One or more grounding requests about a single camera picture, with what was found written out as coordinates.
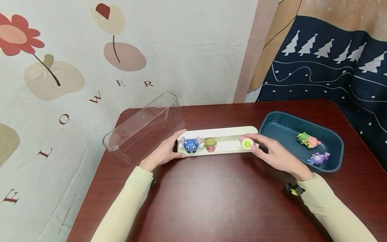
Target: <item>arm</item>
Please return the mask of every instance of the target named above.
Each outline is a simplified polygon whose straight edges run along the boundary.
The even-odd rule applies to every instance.
[[[91,242],[126,241],[133,221],[148,195],[153,180],[153,170],[173,159],[185,157],[183,153],[172,151],[178,136],[185,131],[185,129],[177,131],[161,142],[159,147],[141,161],[140,166],[134,168],[120,194],[99,224]]]
[[[264,153],[251,146],[251,152],[277,170],[290,173],[305,189],[301,198],[335,242],[376,241],[365,225],[336,197],[326,181],[294,157],[278,141],[260,134],[246,134],[269,149]]]
[[[301,195],[305,205],[325,227],[333,241],[376,241],[358,217],[336,197],[321,176],[314,174],[313,179],[297,183],[306,190]]]
[[[126,241],[137,212],[144,203],[153,174],[137,166],[126,180],[97,228],[91,242]]]

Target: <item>beige sleeve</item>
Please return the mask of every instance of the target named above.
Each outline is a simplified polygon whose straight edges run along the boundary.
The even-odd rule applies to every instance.
[[[137,166],[99,224],[91,242],[125,242],[134,218],[144,203],[153,174]]]
[[[298,185],[306,191],[301,198],[335,242],[376,241],[355,214],[336,197],[326,181],[318,174]]]

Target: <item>wrist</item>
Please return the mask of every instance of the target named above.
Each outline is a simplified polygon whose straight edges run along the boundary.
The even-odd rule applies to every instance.
[[[144,159],[140,162],[139,165],[142,169],[153,172],[153,170],[157,167],[157,165],[154,164],[151,160]]]
[[[308,181],[314,178],[314,174],[310,171],[310,169],[303,163],[300,163],[299,166],[290,174],[300,182]]]

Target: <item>navy fabric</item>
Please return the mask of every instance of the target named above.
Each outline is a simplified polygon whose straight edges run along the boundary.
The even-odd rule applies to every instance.
[[[310,41],[313,36],[315,42],[310,53],[298,53],[308,41],[313,42]],[[361,53],[356,50],[365,42],[359,62],[351,61],[352,52]],[[318,58],[314,53],[321,48],[323,56]],[[375,40],[364,31],[349,32],[313,17],[297,16],[266,75],[257,101],[332,100],[386,169],[386,50],[387,42]],[[335,60],[342,53],[346,59]]]

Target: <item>white backdrop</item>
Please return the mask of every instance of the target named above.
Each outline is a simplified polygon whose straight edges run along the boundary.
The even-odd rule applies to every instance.
[[[123,110],[233,101],[258,0],[100,3],[0,2],[2,241],[66,239]]]

